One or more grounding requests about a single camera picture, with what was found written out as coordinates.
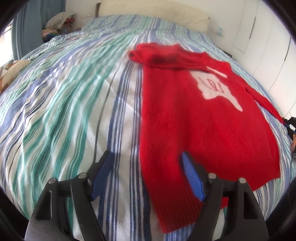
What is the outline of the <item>red knit sweater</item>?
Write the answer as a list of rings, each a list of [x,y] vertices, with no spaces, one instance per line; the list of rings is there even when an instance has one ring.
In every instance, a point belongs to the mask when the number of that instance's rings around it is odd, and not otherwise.
[[[180,163],[185,151],[222,179],[245,178],[252,190],[280,177],[279,147],[262,110],[282,117],[229,63],[177,44],[139,44],[128,56],[144,70],[139,160],[163,232],[201,212]]]

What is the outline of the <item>pile of clothes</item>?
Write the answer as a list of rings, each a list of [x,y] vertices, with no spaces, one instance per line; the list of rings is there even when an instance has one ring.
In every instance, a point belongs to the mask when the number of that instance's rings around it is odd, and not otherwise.
[[[74,11],[63,11],[48,20],[42,30],[43,42],[47,43],[54,37],[70,33],[75,22],[75,16]]]

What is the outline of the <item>white wardrobe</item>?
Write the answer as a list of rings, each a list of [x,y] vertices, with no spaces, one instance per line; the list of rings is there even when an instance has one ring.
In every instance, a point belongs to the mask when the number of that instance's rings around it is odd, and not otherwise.
[[[232,55],[285,118],[295,115],[295,41],[264,1],[244,2]]]

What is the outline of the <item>striped bed cover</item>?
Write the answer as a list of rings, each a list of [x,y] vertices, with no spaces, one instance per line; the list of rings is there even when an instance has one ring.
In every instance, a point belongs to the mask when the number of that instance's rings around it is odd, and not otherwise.
[[[230,63],[265,97],[263,86],[205,34],[148,16],[103,16],[27,54],[30,64],[1,95],[1,208],[27,225],[51,177],[88,170],[115,153],[106,190],[94,203],[109,240],[186,240],[186,226],[164,234],[139,165],[142,66],[128,59],[139,43],[180,44]]]

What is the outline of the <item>patterned cushion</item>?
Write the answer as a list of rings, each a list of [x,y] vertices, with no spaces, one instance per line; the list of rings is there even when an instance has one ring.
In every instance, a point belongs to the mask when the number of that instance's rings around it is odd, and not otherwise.
[[[19,73],[30,64],[30,60],[11,60],[1,66],[0,94],[15,80]]]

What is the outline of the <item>cream headboard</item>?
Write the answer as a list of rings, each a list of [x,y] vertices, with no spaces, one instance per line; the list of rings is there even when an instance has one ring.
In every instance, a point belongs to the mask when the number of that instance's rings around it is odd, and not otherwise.
[[[95,16],[141,15],[177,23],[196,32],[206,33],[210,25],[207,13],[173,1],[101,1]]]

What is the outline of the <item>blue curtain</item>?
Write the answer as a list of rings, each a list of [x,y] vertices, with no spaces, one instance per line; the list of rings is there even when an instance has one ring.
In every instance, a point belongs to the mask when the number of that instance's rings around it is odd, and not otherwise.
[[[42,45],[44,43],[42,30],[47,21],[65,9],[65,1],[28,1],[13,19],[11,29],[13,59],[20,60]]]

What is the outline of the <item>wall socket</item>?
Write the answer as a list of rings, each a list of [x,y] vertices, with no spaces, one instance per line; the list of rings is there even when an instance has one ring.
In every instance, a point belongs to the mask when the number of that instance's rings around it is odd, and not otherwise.
[[[212,27],[212,30],[211,31],[213,33],[215,33],[216,35],[220,36],[220,37],[224,37],[224,33],[223,33],[223,29],[222,28]]]

